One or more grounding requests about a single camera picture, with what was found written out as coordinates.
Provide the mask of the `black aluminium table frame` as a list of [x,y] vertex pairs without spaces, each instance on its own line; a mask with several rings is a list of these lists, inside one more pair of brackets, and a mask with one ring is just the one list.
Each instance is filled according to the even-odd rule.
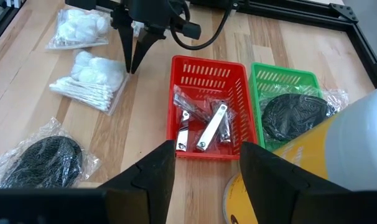
[[[173,28],[147,26],[144,24],[142,30],[155,30],[156,32],[165,32],[166,29],[172,31],[174,40],[184,49],[201,50],[212,44],[220,35],[228,16],[232,11],[238,11],[255,16],[268,17],[282,21],[295,22],[309,26],[323,27],[326,29],[340,30],[347,33],[357,55],[359,56],[371,82],[377,87],[377,56],[368,44],[359,25],[358,19],[349,6],[341,4],[322,4],[308,0],[185,0],[189,4],[224,9],[225,14],[214,36],[207,42],[198,46],[189,46],[183,43]],[[132,24],[132,20],[126,11],[118,8],[116,12],[107,9],[95,9],[110,13],[112,21],[111,26],[118,31],[122,25]],[[138,37],[133,36],[133,53]]]

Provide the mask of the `labelled vanity pad bag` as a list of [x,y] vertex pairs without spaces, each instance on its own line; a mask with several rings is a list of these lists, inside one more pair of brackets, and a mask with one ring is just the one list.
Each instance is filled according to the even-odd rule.
[[144,27],[144,24],[142,22],[133,21],[131,27],[133,28],[133,36],[139,37],[140,31]]

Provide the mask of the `bagged metal nail clippers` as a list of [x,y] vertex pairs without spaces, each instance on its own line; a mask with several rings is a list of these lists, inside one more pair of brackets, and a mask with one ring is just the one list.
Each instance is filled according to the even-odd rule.
[[222,144],[233,143],[232,121],[236,115],[235,111],[226,100],[211,99],[210,106],[213,116],[196,144],[196,149],[202,152],[209,149],[215,139]]
[[210,120],[210,115],[199,107],[199,105],[177,85],[174,85],[173,103],[182,111],[180,113],[180,124],[175,150],[186,152],[189,140],[190,119],[197,119],[203,123],[207,123]]

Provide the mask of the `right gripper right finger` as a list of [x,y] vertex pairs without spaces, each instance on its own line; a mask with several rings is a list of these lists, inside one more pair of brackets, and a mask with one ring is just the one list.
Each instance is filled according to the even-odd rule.
[[291,224],[302,191],[348,192],[252,142],[241,144],[240,169],[259,224]]

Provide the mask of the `bagged white cotton pads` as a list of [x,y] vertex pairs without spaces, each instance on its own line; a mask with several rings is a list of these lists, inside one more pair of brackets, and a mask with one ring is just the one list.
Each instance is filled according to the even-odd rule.
[[49,50],[70,50],[107,45],[110,16],[95,10],[61,9]]

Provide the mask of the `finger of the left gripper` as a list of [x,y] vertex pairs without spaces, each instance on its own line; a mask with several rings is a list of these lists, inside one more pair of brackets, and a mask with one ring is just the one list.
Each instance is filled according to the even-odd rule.
[[151,46],[164,38],[163,32],[156,32],[155,30],[142,30],[136,42],[135,51],[133,55],[131,73],[134,74],[140,66],[144,56]]
[[131,71],[133,53],[133,28],[131,24],[122,25],[118,28],[118,32],[123,46],[126,71],[129,73]]

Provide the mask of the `red plastic slotted basket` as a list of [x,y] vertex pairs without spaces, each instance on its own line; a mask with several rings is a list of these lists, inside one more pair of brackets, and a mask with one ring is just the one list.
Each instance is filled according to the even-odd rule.
[[238,160],[243,141],[257,143],[248,78],[244,65],[240,63],[176,55],[172,58],[167,115],[167,139],[177,139],[182,110],[174,104],[174,88],[192,100],[206,114],[212,114],[210,103],[223,100],[233,110],[230,119],[232,142],[222,143],[214,137],[205,152],[196,144],[206,128],[206,123],[190,116],[188,143],[185,151],[178,150],[177,156],[196,159]]

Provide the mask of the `bagged cotton balls and swabs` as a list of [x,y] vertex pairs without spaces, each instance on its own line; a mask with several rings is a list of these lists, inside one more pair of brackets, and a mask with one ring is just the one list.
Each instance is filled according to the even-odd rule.
[[124,63],[78,49],[70,74],[51,83],[49,88],[110,116],[129,79]]

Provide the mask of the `yellow disinfecting wipes canister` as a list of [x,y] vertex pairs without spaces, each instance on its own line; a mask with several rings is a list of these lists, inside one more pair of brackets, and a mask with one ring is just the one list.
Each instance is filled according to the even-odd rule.
[[[348,190],[302,191],[291,224],[377,224],[377,89],[269,152]],[[241,170],[226,186],[223,214],[226,224],[259,224]]]

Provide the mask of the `green plastic slotted basket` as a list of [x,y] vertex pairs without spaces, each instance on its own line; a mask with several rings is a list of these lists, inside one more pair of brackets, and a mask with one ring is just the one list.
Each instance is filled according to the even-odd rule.
[[269,151],[280,148],[284,143],[271,139],[263,128],[261,117],[268,101],[285,93],[300,93],[322,97],[317,77],[312,72],[263,63],[253,63],[251,65],[249,92],[251,94],[258,143]]

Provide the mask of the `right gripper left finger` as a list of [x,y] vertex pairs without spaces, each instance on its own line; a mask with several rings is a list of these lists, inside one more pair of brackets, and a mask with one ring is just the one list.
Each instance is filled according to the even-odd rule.
[[175,142],[167,140],[122,173],[106,190],[107,224],[166,224],[175,179]]

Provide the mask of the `bagged black hair net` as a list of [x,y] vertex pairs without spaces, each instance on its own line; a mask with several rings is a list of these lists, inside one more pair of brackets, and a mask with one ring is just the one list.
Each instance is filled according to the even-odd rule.
[[87,180],[101,161],[51,118],[0,156],[0,189],[70,188]]
[[349,104],[341,89],[272,85],[259,94],[265,148],[274,151],[337,114]]

